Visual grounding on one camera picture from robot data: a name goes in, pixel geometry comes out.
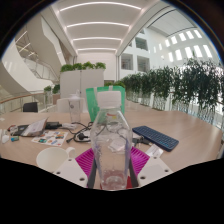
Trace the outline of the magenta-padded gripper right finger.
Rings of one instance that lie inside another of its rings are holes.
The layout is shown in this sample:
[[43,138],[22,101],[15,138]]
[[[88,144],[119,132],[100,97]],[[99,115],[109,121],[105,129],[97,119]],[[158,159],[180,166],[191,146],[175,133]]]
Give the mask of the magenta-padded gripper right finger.
[[157,181],[173,171],[158,157],[150,157],[137,148],[131,149],[128,187],[143,187]]

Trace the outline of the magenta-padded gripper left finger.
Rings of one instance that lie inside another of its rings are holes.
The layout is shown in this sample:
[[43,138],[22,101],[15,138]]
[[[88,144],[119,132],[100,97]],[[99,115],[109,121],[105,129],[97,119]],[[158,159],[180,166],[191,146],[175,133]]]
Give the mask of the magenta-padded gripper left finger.
[[92,189],[96,177],[93,150],[88,149],[75,159],[67,159],[54,174],[81,187]]

